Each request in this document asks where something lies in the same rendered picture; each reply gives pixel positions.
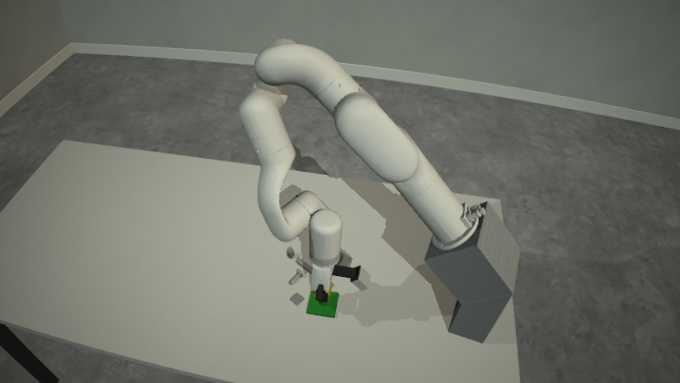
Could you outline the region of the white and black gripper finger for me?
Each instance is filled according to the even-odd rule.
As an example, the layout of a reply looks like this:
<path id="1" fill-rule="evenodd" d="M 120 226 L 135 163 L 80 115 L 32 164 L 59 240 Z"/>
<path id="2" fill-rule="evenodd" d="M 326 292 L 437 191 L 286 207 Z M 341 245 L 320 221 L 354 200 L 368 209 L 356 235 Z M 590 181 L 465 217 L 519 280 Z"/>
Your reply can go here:
<path id="1" fill-rule="evenodd" d="M 327 302 L 328 301 L 328 293 L 326 293 L 323 290 L 323 285 L 318 284 L 317 289 L 316 289 L 317 294 L 315 295 L 315 300 L 320 301 L 320 302 Z M 317 299 L 316 299 L 316 296 L 317 296 Z"/>

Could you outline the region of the grey bolt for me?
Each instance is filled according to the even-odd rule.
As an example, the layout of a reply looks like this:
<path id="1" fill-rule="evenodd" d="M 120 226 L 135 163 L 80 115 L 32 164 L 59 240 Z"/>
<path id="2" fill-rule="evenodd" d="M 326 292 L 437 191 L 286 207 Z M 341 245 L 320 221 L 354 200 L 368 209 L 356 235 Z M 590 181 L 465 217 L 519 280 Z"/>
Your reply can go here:
<path id="1" fill-rule="evenodd" d="M 303 273 L 301 271 L 297 271 L 297 275 L 289 282 L 290 285 L 292 285 L 299 277 L 303 277 Z"/>

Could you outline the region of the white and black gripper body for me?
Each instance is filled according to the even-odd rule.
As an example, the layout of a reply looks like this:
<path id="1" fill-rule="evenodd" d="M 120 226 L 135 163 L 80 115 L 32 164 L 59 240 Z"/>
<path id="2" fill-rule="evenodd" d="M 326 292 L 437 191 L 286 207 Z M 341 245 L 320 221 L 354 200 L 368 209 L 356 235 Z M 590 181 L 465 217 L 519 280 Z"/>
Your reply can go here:
<path id="1" fill-rule="evenodd" d="M 335 264 L 337 264 L 337 262 Z M 332 272 L 335 264 L 331 266 L 319 266 L 312 262 L 312 280 L 311 280 L 312 291 L 315 292 L 318 287 L 318 284 L 321 284 L 324 286 L 323 289 L 325 290 L 325 292 L 326 293 L 329 292 L 333 276 Z"/>

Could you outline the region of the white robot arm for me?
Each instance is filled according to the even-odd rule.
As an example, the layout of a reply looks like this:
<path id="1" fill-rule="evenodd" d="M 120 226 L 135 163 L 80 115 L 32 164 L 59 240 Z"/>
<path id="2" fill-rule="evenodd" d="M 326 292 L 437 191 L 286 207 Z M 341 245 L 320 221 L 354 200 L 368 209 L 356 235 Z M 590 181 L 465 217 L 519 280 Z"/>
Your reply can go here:
<path id="1" fill-rule="evenodd" d="M 436 248 L 459 246 L 476 230 L 485 210 L 461 204 L 408 133 L 327 53 L 281 38 L 258 53 L 254 67 L 257 78 L 239 117 L 260 165 L 258 206 L 279 241 L 290 242 L 310 227 L 312 262 L 331 266 L 340 258 L 342 219 L 315 193 L 302 191 L 280 207 L 280 190 L 296 157 L 280 115 L 293 84 L 315 97 L 340 137 L 393 184 L 431 230 Z"/>

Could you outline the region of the grey long flat bar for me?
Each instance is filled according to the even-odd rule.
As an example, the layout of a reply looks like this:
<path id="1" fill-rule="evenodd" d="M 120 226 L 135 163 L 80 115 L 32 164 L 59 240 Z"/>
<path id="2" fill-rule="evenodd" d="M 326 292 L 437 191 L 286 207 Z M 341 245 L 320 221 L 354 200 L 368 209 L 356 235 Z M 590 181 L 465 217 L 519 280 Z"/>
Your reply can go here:
<path id="1" fill-rule="evenodd" d="M 300 258 L 298 258 L 296 260 L 296 263 L 298 263 L 300 266 L 302 266 L 309 273 L 312 273 L 312 268 L 308 264 L 306 264 L 304 261 L 302 261 Z"/>

